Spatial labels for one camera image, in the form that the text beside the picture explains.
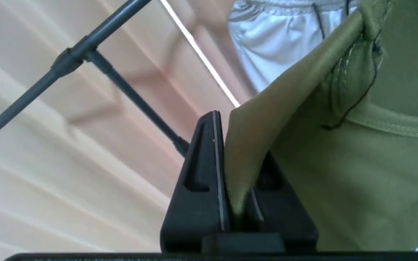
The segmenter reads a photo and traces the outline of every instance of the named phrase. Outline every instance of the clothing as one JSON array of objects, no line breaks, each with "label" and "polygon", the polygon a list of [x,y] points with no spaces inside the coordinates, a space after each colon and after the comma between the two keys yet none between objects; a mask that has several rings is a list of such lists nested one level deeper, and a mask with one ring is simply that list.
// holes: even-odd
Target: clothing
[{"label": "clothing", "polygon": [[[418,1],[363,1],[232,111],[225,175],[235,215],[270,150],[319,229],[319,250],[415,249],[418,103],[401,102],[408,93],[418,101],[410,51],[418,55]],[[339,128],[321,128],[344,116]]]},{"label": "clothing", "polygon": [[[348,12],[356,5],[349,1]],[[345,7],[346,0],[237,0],[229,32],[255,90],[261,92],[319,45],[320,24],[328,36],[347,16]]]}]

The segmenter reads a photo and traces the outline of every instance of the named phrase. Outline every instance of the drying rack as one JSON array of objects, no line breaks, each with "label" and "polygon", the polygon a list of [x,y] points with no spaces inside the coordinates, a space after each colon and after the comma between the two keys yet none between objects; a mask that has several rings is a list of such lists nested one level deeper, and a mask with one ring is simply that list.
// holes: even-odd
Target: drying rack
[{"label": "drying rack", "polygon": [[40,96],[56,80],[79,68],[83,62],[92,62],[103,72],[156,126],[173,142],[177,151],[185,157],[189,144],[146,103],[143,98],[114,69],[97,50],[104,40],[132,18],[151,0],[128,0],[90,34],[74,47],[64,50],[54,61],[51,69],[31,86],[19,99],[0,114],[0,130]]}]

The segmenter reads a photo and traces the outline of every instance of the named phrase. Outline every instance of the green fabric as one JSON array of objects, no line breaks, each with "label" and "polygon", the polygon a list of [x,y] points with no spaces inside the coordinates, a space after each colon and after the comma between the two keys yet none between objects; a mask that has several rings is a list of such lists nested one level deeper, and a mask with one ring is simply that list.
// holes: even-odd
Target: green fabric
[{"label": "green fabric", "polygon": [[[418,117],[372,101],[385,100],[375,97],[378,88],[406,95],[398,92],[399,81],[381,79],[395,73],[390,66],[398,66],[398,59],[390,56],[392,50],[375,47],[381,46],[380,36],[383,46],[397,41],[403,28],[388,35],[385,28],[417,17],[415,7],[418,1],[362,1],[308,56],[231,113],[225,176],[235,215],[243,213],[246,194],[271,150],[319,228],[319,250],[418,246]],[[358,101],[372,82],[374,65],[383,68],[387,60],[388,69],[378,70],[372,95],[345,123],[332,131],[320,128],[336,123]],[[418,69],[413,76],[418,77]]]}]

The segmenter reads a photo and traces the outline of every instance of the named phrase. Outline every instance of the white fabric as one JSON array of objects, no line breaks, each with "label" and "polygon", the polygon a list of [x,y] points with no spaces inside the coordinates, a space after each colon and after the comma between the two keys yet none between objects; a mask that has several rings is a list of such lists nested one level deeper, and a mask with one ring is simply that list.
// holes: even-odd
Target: white fabric
[{"label": "white fabric", "polygon": [[[346,17],[346,0],[237,0],[229,32],[257,92],[322,42]],[[356,2],[348,5],[350,12]]]}]

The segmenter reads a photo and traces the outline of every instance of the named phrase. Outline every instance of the black bar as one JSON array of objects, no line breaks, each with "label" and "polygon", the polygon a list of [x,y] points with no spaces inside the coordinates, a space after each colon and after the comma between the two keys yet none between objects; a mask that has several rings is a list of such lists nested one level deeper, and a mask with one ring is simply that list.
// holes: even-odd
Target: black bar
[{"label": "black bar", "polygon": [[82,64],[86,53],[94,50],[150,1],[128,0],[89,35],[81,39],[73,48],[66,49],[62,52],[52,65],[51,70],[30,87],[14,104],[0,114],[0,130],[57,79],[75,71]]},{"label": "black bar", "polygon": [[177,151],[185,157],[189,144],[178,136],[165,121],[146,103],[140,95],[132,89],[114,67],[97,50],[86,54],[86,60],[93,62],[115,85],[134,103],[156,126],[173,142]]}]

